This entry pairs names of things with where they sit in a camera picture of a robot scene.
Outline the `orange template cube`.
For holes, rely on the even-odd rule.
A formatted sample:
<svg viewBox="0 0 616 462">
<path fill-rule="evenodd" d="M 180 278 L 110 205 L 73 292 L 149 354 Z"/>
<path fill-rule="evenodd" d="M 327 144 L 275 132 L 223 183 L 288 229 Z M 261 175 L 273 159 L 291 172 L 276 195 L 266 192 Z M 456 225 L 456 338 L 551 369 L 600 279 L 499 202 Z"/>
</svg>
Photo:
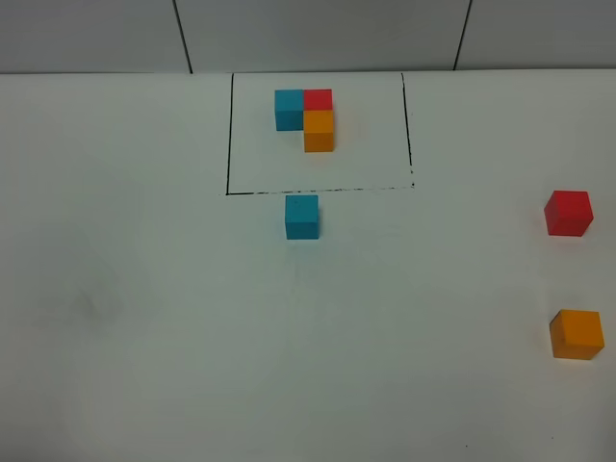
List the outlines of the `orange template cube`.
<svg viewBox="0 0 616 462">
<path fill-rule="evenodd" d="M 334 112 L 305 111 L 303 141 L 305 152 L 332 152 L 335 144 Z"/>
</svg>

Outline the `blue template cube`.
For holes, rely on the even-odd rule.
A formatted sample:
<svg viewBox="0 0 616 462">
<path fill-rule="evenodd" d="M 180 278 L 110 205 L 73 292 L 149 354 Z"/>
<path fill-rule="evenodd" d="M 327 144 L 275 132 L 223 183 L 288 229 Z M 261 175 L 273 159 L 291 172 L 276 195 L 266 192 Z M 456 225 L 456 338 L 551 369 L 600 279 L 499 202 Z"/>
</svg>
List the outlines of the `blue template cube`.
<svg viewBox="0 0 616 462">
<path fill-rule="evenodd" d="M 303 90 L 276 90 L 274 92 L 274 117 L 277 131 L 302 131 L 303 116 Z"/>
</svg>

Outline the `red template cube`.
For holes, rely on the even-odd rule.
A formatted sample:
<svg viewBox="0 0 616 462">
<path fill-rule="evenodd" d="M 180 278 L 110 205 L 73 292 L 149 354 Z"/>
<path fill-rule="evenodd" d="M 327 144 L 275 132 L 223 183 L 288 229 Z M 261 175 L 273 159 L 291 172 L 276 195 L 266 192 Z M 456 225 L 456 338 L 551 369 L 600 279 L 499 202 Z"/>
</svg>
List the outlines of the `red template cube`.
<svg viewBox="0 0 616 462">
<path fill-rule="evenodd" d="M 305 111 L 332 111 L 332 89 L 308 89 L 303 91 L 303 109 Z"/>
</svg>

